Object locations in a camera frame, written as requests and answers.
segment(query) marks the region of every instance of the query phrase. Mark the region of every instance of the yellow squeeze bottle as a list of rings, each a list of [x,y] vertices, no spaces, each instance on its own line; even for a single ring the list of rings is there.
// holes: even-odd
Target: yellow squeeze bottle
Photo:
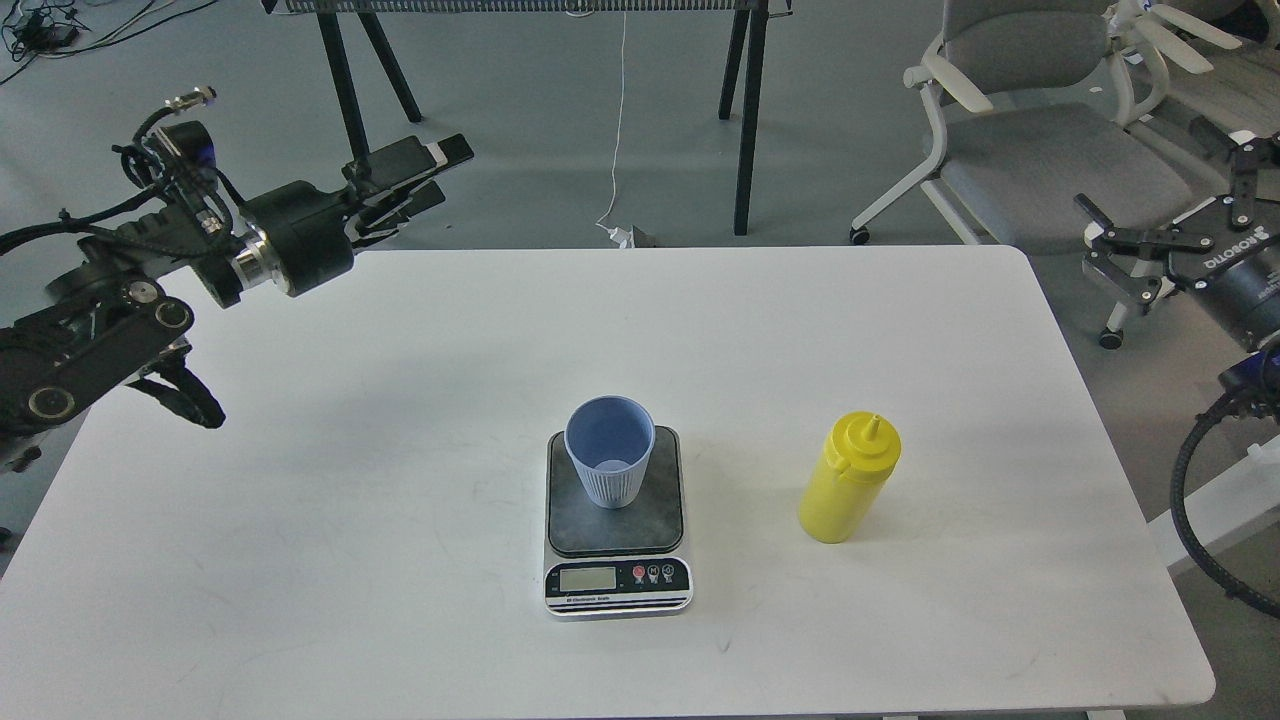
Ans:
[[[837,420],[800,498],[800,525],[822,542],[849,539],[901,455],[902,439],[879,415],[850,413]]]

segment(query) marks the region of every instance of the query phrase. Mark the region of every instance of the plastic cup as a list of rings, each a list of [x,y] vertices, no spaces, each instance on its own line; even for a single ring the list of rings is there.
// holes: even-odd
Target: plastic cup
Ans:
[[[618,509],[640,493],[655,437],[653,418],[639,402],[609,395],[573,411],[564,448],[591,502]]]

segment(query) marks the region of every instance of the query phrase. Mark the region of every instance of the kitchen scale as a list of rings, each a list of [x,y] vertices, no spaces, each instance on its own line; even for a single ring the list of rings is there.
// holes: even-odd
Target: kitchen scale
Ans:
[[[547,443],[547,609],[564,619],[669,615],[694,597],[685,557],[680,439],[655,428],[640,493],[626,507],[591,502],[564,448],[564,433]]]

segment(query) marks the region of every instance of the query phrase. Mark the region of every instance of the power adapter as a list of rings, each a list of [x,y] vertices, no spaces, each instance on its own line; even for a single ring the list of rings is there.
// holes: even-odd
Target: power adapter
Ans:
[[[68,13],[68,19],[74,14]],[[50,53],[70,46],[79,37],[79,28],[64,23],[49,23],[44,13],[26,13],[13,31],[14,38],[31,53]]]
[[[608,228],[609,240],[618,246],[620,250],[626,250],[628,247],[658,247],[658,243],[649,237],[643,229],[631,225],[630,231],[622,228]]]

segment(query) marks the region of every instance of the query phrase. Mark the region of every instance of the chair armrest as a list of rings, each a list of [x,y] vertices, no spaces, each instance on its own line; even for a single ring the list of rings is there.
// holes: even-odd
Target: chair armrest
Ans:
[[[1192,74],[1198,76],[1213,69],[1213,64],[1197,53],[1194,47],[1183,42],[1180,37],[1151,18],[1137,18],[1133,22],[1133,29],[1157,51]]]
[[[923,79],[919,79],[918,82],[908,82],[909,86],[919,85],[919,82],[932,78],[938,81],[942,90],[946,90],[951,97],[956,99],[956,102],[960,102],[960,105],[970,113],[989,113],[996,109],[996,106],[991,104],[991,100],[980,90],[978,90],[978,86],[974,85],[972,79],[965,77],[965,74],[960,72],[960,68],[952,65],[951,61],[942,55],[929,53],[920,61],[920,65],[923,67],[908,69],[902,79],[913,81],[924,74],[928,77],[923,77]]]
[[[1151,6],[1151,13],[1158,17],[1160,19],[1165,20],[1166,23],[1176,28],[1184,29],[1194,35],[1196,37],[1202,37],[1224,50],[1235,50],[1242,45],[1239,37],[1235,37],[1229,32],[1224,32],[1206,23],[1204,20],[1197,18],[1196,15],[1179,10],[1178,8],[1170,8],[1169,5],[1158,4]]]

